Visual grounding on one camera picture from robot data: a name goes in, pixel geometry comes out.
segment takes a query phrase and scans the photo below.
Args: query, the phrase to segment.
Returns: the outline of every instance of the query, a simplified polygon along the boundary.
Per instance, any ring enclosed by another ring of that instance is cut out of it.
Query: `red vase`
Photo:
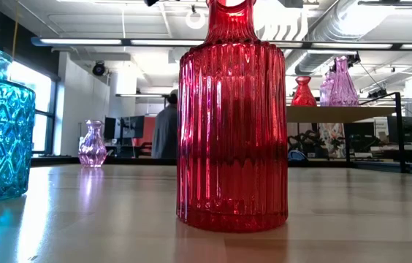
[[[280,49],[253,29],[253,0],[209,0],[206,40],[180,61],[177,215],[202,229],[285,222],[286,97]]]
[[[297,86],[297,92],[292,99],[291,106],[316,106],[315,97],[308,87],[311,77],[299,76],[295,81],[299,84]]]

